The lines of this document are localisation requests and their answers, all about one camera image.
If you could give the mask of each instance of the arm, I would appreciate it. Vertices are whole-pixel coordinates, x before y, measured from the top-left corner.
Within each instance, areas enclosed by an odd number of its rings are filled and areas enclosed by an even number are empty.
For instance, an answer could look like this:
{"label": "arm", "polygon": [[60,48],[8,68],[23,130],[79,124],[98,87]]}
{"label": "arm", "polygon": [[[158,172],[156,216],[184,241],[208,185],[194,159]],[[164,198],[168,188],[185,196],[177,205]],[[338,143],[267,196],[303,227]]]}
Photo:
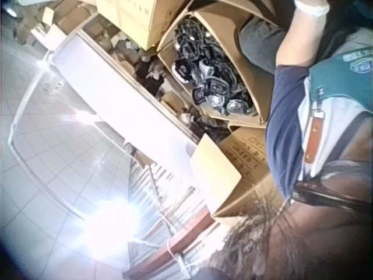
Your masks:
{"label": "arm", "polygon": [[[328,4],[327,0],[300,1],[312,6]],[[320,45],[325,23],[326,15],[316,17],[296,9],[290,29],[277,52],[276,66],[311,66]]]}

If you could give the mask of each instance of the tiled floor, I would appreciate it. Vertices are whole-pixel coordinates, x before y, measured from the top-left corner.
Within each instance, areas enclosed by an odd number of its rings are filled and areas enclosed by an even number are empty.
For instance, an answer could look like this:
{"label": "tiled floor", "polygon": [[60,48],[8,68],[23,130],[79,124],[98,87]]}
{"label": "tiled floor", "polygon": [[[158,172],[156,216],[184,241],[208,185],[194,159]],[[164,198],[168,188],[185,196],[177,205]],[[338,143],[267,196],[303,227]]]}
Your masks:
{"label": "tiled floor", "polygon": [[[31,279],[119,280],[128,269],[128,249],[96,260],[85,244],[85,222],[46,195],[38,180],[84,214],[108,199],[126,199],[130,160],[76,111],[92,112],[57,73],[37,86],[14,138],[26,165],[6,141],[10,125],[42,55],[12,38],[14,22],[1,24],[1,239]],[[105,131],[117,143],[110,127]]]}

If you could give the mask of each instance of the white wristband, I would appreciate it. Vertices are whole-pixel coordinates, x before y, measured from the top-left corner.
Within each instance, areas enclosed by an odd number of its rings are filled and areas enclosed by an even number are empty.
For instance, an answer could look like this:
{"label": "white wristband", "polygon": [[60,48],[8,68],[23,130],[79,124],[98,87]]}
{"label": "white wristband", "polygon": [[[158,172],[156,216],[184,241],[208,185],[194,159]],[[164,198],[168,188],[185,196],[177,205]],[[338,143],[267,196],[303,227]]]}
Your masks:
{"label": "white wristband", "polygon": [[295,6],[302,12],[307,13],[312,16],[316,16],[317,18],[323,15],[326,15],[330,10],[329,4],[324,5],[324,6],[311,6],[311,5],[302,3],[299,0],[294,0],[294,3],[295,3]]}

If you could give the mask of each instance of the navy blue shirt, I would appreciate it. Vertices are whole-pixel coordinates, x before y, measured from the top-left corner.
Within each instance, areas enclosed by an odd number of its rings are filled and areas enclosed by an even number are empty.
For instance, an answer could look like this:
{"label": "navy blue shirt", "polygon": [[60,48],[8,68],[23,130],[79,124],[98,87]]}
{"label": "navy blue shirt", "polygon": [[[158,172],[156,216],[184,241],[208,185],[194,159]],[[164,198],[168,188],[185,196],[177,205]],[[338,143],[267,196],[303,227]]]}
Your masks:
{"label": "navy blue shirt", "polygon": [[305,96],[308,68],[278,66],[275,70],[270,115],[266,129],[269,168],[277,187],[288,198],[302,168],[302,131],[298,108]]}

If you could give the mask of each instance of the gray sleeve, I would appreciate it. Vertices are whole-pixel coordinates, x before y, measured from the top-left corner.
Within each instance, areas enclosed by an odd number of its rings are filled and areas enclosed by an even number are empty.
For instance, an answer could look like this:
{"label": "gray sleeve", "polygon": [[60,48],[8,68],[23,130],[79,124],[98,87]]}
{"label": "gray sleeve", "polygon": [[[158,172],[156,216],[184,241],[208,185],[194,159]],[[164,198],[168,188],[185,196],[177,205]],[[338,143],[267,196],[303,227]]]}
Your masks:
{"label": "gray sleeve", "polygon": [[240,31],[242,53],[254,65],[275,74],[276,54],[286,32],[256,16]]}

